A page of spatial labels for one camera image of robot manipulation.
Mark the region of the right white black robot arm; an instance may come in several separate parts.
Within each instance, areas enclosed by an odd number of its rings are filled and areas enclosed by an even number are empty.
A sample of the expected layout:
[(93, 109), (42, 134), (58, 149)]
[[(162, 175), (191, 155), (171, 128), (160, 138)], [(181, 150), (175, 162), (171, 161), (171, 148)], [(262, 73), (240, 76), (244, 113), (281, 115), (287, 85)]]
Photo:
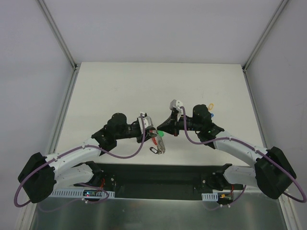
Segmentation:
[(277, 199), (296, 179), (296, 173), (280, 148), (251, 145), (234, 136), (212, 121), (204, 104), (193, 107), (192, 116), (181, 105), (170, 106), (171, 115), (158, 126), (159, 131), (178, 136), (181, 130), (194, 131), (199, 145), (226, 152), (247, 164), (230, 165), (216, 176), (216, 184), (227, 189), (232, 184), (243, 184), (260, 189), (266, 196)]

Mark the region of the red handled metal keyring holder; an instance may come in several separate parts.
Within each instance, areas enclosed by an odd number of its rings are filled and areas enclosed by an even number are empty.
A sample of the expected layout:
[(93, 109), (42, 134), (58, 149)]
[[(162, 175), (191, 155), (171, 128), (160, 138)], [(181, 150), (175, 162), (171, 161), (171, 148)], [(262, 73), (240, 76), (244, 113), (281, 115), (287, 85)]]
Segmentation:
[(159, 135), (157, 135), (155, 138), (151, 139), (154, 147), (150, 147), (150, 151), (154, 154), (164, 154), (165, 153), (165, 145), (163, 142), (162, 137), (160, 137)]

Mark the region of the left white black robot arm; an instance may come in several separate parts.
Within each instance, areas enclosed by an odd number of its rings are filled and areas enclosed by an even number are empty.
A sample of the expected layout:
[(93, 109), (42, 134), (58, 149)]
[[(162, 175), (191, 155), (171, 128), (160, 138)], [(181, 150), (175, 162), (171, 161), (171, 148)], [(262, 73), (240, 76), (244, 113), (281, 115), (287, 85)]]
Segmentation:
[(156, 137), (152, 119), (147, 114), (140, 114), (137, 120), (127, 123), (123, 113), (115, 113), (108, 122), (90, 138), (79, 146), (66, 152), (52, 153), (43, 156), (40, 152), (33, 154), (18, 176), (19, 186), (14, 196), (14, 205), (18, 203), (18, 195), (24, 190), (31, 203), (45, 200), (56, 189), (75, 184), (97, 186), (102, 179), (102, 171), (91, 159), (107, 154), (123, 159), (111, 153), (120, 139), (135, 138), (140, 144), (140, 152), (144, 142)]

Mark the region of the green tagged key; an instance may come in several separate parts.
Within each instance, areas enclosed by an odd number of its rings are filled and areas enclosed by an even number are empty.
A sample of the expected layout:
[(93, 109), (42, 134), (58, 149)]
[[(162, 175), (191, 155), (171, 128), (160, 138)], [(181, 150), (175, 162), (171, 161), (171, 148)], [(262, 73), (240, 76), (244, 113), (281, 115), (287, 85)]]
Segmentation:
[(159, 135), (160, 137), (163, 137), (163, 136), (164, 136), (164, 132), (163, 132), (163, 131), (158, 130), (157, 133), (158, 133), (158, 135)]

